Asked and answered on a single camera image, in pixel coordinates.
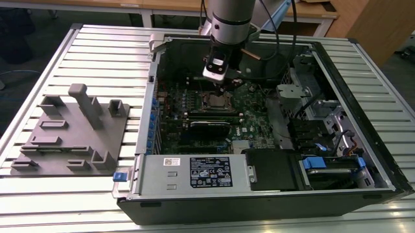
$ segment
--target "aluminum extrusion table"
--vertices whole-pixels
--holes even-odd
[[[43,113],[43,95],[68,97],[72,83],[88,86],[99,102],[116,97],[130,104],[119,166],[131,166],[151,60],[152,33],[196,34],[190,30],[75,25],[51,59],[32,92],[0,140],[0,232],[402,232],[415,229],[415,195],[367,206],[341,217],[138,226],[112,198],[111,177],[10,178],[20,145]],[[402,171],[415,187],[415,113],[373,63],[359,44],[347,39],[303,37],[319,41],[379,132]],[[119,190],[128,190],[122,183]]]

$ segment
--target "floor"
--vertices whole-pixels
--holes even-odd
[[[59,18],[52,19],[47,10],[32,10],[31,18],[36,25],[36,32],[26,38],[34,51],[34,59],[20,65],[11,65],[0,59],[0,73],[20,69],[42,72],[72,23],[114,26],[142,25],[140,16],[128,14],[59,11],[58,15]],[[199,18],[178,16],[163,19],[160,16],[156,16],[155,25],[164,28],[198,29]],[[415,108],[415,92],[413,88],[415,83],[415,64],[394,55],[383,66],[383,71],[409,104]],[[6,89],[0,91],[0,136],[14,119],[38,77],[39,75],[34,73],[12,73],[0,77],[6,84]]]

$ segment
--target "wire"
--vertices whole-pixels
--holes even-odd
[[[271,25],[272,25],[272,29],[274,29],[274,33],[275,33],[275,37],[276,37],[276,48],[275,48],[274,53],[272,53],[268,57],[260,59],[262,61],[267,62],[267,61],[270,61],[271,59],[274,59],[275,56],[276,56],[278,53],[279,53],[279,35],[278,35],[278,31],[276,31],[276,26],[275,26],[275,23],[274,23],[274,20],[272,20],[272,16],[271,16],[271,14],[270,14],[270,11],[268,11],[268,9],[267,9],[267,6],[266,6],[266,4],[264,4],[264,1],[263,1],[263,0],[259,0],[259,2],[260,2],[260,4],[262,4],[262,7],[264,8],[264,11],[267,12],[267,15],[268,15],[268,18],[270,18],[270,22],[271,22]]]
[[[268,96],[268,95],[266,94],[264,90],[262,89],[262,86],[258,85],[258,87],[259,87],[260,92],[262,92],[266,96]]]
[[[351,153],[354,152],[354,150],[358,148],[358,142],[353,139],[353,137],[350,137],[351,142],[354,143],[354,146],[351,147],[351,149],[347,152],[347,156],[351,156]]]
[[[206,0],[202,0],[202,4],[203,4],[203,10],[206,11],[206,17],[208,17],[208,11],[207,11]]]
[[[284,136],[284,135],[282,135],[279,132],[275,132],[279,136],[282,136],[282,137],[284,137],[284,138],[288,138],[288,139],[291,139],[292,140],[292,138],[291,137],[287,137],[287,136]]]
[[[345,130],[342,133],[341,133],[341,136],[336,140],[336,144],[335,144],[335,147],[332,148],[332,154],[331,154],[331,157],[335,157],[336,153],[338,153],[338,147],[339,147],[339,144],[341,144],[341,141],[342,141],[342,137],[343,135],[350,132],[350,130]]]
[[[39,71],[35,71],[35,70],[19,69],[19,70],[7,71],[7,72],[2,73],[0,76],[3,74],[15,73],[15,72],[31,72],[31,73],[42,74]]]
[[[206,17],[208,17],[206,0],[202,0],[202,2],[200,2],[200,15],[199,15],[199,27],[200,28],[202,28],[202,13],[203,13],[203,11],[206,12]]]
[[[203,11],[202,7],[203,7],[203,0],[200,1],[200,15],[199,15],[199,27],[200,28],[202,28],[202,11]]]
[[[316,94],[314,97],[311,97],[308,102],[303,105],[303,107],[300,107],[299,111],[295,113],[294,118],[298,118],[299,114],[308,108],[308,106],[318,100],[318,98],[322,95],[323,95],[323,91],[320,91],[319,94]]]
[[[260,80],[267,80],[267,79],[276,79],[280,75],[280,73],[286,70],[287,65],[290,64],[290,61],[292,60],[294,56],[294,51],[296,47],[296,41],[298,41],[298,8],[296,8],[296,3],[295,0],[291,0],[291,5],[292,5],[292,16],[294,16],[294,35],[292,35],[292,46],[290,49],[290,53],[286,59],[286,62],[283,63],[283,66],[280,70],[276,72],[275,76],[272,77],[259,77],[259,78],[242,78],[243,80],[247,81],[260,81]]]
[[[282,134],[274,129],[274,126],[272,126],[272,125],[271,125],[271,129],[272,129],[272,132],[275,132],[279,136],[282,136],[282,137],[288,138],[288,139],[292,140],[291,137],[287,137],[287,136],[282,135]]]

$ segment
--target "blue latch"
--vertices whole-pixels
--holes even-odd
[[[127,182],[127,172],[115,172],[115,175],[112,176],[114,182]]]
[[[361,168],[366,167],[366,162],[365,162],[363,158],[361,158],[361,157],[358,158],[358,163],[359,163]]]
[[[326,168],[326,162],[322,157],[307,157],[303,160],[303,165],[306,169]]]
[[[322,151],[327,151],[327,148],[320,143],[315,143],[315,144],[320,148]]]

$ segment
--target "warning label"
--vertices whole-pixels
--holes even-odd
[[[190,158],[190,185],[194,188],[232,187],[230,157]]]

